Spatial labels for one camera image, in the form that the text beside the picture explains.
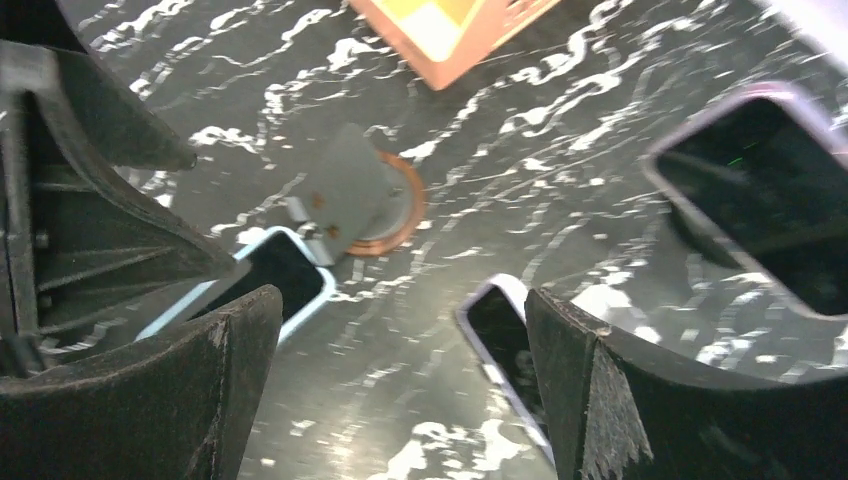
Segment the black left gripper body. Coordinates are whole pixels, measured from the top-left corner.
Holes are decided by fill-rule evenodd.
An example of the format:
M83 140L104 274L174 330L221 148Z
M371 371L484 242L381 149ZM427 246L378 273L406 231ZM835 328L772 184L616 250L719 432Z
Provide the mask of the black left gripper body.
M29 162L23 93L1 95L1 365L10 376L40 372Z

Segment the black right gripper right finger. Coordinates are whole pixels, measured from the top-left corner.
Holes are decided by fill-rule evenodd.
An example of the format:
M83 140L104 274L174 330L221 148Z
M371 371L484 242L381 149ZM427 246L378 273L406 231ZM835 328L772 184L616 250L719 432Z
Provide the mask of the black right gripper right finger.
M561 479L843 479L847 379L707 366L547 291L527 331Z

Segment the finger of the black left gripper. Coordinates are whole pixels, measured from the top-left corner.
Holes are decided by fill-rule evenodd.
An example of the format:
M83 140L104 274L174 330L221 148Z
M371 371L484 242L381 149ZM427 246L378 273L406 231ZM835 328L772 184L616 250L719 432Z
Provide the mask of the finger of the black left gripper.
M108 163L139 170L194 167L194 151L111 72L85 53L54 54L74 117Z
M233 258L126 182L91 145L62 89L56 49L5 41L1 95L23 93L32 218L36 345Z

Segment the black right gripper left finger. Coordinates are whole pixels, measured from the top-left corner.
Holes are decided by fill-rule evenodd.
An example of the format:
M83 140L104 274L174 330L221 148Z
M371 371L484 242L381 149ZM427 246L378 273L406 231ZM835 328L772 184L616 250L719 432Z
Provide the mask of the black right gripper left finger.
M277 348L263 286L166 332L1 382L5 479L233 479Z

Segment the phone with lilac case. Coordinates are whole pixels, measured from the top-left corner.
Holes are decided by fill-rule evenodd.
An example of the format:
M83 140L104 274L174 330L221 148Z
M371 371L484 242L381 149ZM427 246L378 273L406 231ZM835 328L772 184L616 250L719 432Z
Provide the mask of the phone with lilac case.
M524 303L528 293L516 277L497 273L457 307L455 318L480 358L485 375L501 389L530 439L553 463L526 329Z

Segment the phone with blue case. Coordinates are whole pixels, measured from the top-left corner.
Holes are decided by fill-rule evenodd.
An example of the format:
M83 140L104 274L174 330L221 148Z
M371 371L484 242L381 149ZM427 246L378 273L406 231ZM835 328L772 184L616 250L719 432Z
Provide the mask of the phone with blue case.
M277 344L284 344L316 315L336 293L332 273L313 263L307 243L293 230L281 226L261 229L256 239L235 253L236 269L227 277L202 282L168 307L138 333L146 339L194 320L253 290L271 285L283 297Z

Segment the phone with purple clear case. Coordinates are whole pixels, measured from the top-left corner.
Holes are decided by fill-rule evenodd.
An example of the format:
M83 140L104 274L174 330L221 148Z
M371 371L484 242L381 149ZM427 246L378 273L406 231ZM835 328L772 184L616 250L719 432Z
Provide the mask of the phone with purple clear case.
M694 234L792 310L846 318L847 137L805 89L735 89L657 141L642 168Z

